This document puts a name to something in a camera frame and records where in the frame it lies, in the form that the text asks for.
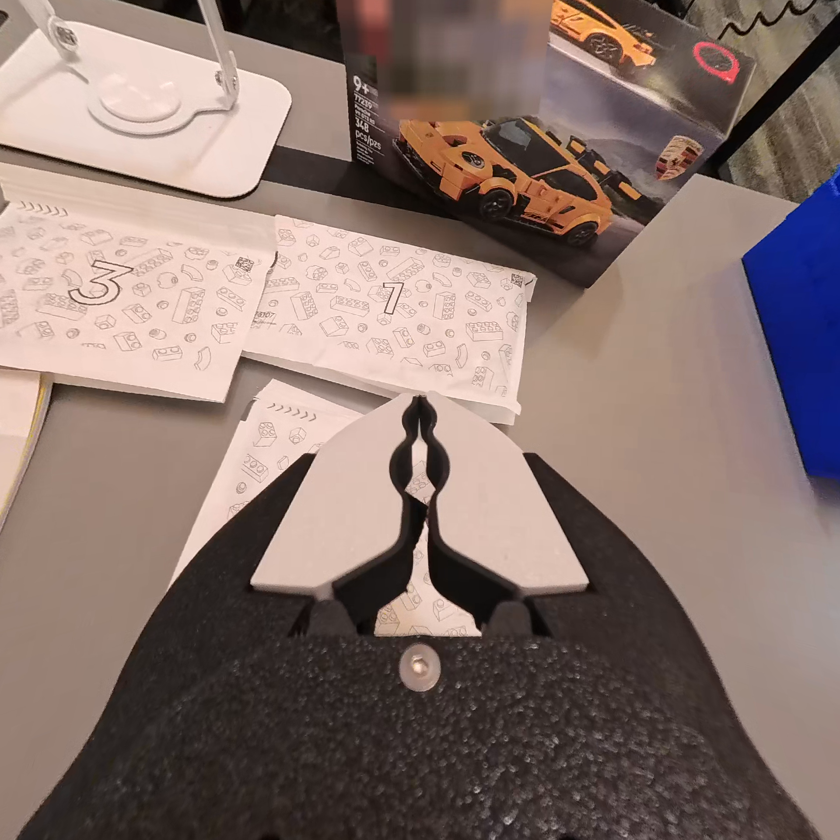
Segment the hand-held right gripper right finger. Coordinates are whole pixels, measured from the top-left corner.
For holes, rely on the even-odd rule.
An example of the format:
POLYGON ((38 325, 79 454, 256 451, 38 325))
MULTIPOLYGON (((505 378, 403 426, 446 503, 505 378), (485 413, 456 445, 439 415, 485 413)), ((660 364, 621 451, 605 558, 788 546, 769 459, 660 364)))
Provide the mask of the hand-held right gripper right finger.
POLYGON ((486 625, 503 602, 583 592, 589 578, 525 454, 485 419, 425 396, 427 565, 434 588, 486 625))

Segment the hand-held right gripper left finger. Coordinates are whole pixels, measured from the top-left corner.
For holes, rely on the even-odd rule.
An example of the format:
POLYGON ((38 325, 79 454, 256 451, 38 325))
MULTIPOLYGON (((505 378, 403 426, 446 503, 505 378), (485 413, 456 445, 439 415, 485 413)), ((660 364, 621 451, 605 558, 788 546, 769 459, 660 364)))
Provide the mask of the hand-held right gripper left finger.
POLYGON ((253 588, 340 602, 355 624, 404 593, 424 528, 424 504, 406 491, 422 402, 399 395, 321 446, 253 588))

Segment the white brick-print paper bag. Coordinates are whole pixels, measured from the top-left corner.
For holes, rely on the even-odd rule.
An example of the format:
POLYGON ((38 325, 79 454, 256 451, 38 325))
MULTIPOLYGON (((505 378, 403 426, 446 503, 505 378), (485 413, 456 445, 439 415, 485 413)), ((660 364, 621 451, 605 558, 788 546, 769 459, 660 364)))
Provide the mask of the white brick-print paper bag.
POLYGON ((537 277, 276 215, 244 356, 381 396, 436 392, 488 422, 521 412, 537 277))
MULTIPOLYGON (((360 414, 273 380, 250 402, 197 515, 171 583, 197 552, 242 508, 302 455, 314 455, 360 414)), ((380 637, 479 636, 473 617, 433 587, 427 565, 427 525, 413 551, 405 591, 377 614, 380 637)))
POLYGON ((225 401, 276 259, 272 218, 2 164, 3 368, 225 401))

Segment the toy car instruction booklet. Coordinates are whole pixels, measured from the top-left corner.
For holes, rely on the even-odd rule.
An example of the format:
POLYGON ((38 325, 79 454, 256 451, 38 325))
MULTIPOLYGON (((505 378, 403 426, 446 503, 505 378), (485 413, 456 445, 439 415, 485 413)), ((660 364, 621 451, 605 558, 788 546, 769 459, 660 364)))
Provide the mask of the toy car instruction booklet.
POLYGON ((52 385, 48 374, 1 370, 1 526, 35 451, 52 385))

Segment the white book stand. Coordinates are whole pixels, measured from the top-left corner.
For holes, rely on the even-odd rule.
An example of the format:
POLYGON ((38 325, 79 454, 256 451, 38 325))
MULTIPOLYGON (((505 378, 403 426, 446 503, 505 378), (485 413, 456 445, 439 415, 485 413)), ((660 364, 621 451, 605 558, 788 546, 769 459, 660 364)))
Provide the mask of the white book stand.
POLYGON ((292 98, 238 68, 217 2, 198 2, 214 60, 20 6, 36 28, 2 64, 2 146, 221 200, 256 189, 292 98))

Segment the black desk mat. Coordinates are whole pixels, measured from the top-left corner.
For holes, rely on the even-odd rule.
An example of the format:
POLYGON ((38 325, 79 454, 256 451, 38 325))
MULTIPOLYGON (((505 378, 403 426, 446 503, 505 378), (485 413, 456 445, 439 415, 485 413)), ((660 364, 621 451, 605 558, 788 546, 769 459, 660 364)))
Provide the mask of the black desk mat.
POLYGON ((351 167, 351 161, 277 144, 269 154, 260 179, 266 182, 303 186, 336 182, 351 167))

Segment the toy car set box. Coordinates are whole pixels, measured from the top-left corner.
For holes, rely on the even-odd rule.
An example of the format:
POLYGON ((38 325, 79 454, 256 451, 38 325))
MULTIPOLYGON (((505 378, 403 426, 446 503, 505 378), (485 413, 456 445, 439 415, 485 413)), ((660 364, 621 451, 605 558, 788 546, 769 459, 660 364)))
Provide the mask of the toy car set box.
POLYGON ((728 138, 754 60, 648 2, 336 2, 353 161, 580 287, 728 138))

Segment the blue storage bin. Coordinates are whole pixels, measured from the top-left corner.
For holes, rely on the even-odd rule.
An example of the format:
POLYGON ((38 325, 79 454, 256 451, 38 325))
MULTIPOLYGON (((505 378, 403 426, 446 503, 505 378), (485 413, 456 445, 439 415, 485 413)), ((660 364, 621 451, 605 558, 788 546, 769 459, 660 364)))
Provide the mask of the blue storage bin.
POLYGON ((839 479, 839 171, 743 257, 805 473, 839 479))

